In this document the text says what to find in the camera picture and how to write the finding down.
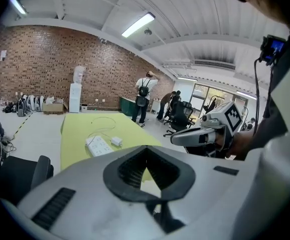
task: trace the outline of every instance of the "brown shirt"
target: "brown shirt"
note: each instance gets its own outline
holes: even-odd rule
[[[161,99],[160,103],[166,104],[170,102],[171,93],[167,93],[164,98]]]

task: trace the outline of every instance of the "power strip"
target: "power strip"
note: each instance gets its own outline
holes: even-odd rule
[[[114,151],[101,136],[93,136],[86,139],[86,146],[94,157],[102,156]]]

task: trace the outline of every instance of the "white ceiling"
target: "white ceiling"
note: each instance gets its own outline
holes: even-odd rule
[[[249,92],[254,89],[253,61],[259,57],[262,37],[287,38],[288,29],[236,0],[20,0],[28,12],[19,18],[11,10],[3,18],[8,26],[51,25],[73,28],[116,43],[149,61],[167,75],[220,81]],[[151,12],[156,19],[124,38],[132,23]],[[150,28],[152,35],[145,35]],[[235,72],[195,67],[169,68],[194,59],[233,63]],[[265,95],[269,67],[257,67]]]

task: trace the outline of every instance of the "air vent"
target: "air vent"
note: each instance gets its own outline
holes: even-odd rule
[[[230,70],[235,71],[235,65],[232,63],[220,62],[215,60],[206,60],[206,59],[197,59],[194,60],[194,64],[196,66],[203,66],[203,67],[213,67],[213,68],[221,68],[223,70]]]
[[[72,189],[61,188],[33,217],[33,222],[49,230],[75,193]]]

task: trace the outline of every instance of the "shoe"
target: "shoe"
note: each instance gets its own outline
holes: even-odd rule
[[[4,136],[2,137],[2,141],[3,142],[10,142],[12,141],[13,139],[15,138],[15,135],[11,135],[11,134],[8,134],[7,132],[5,132]]]

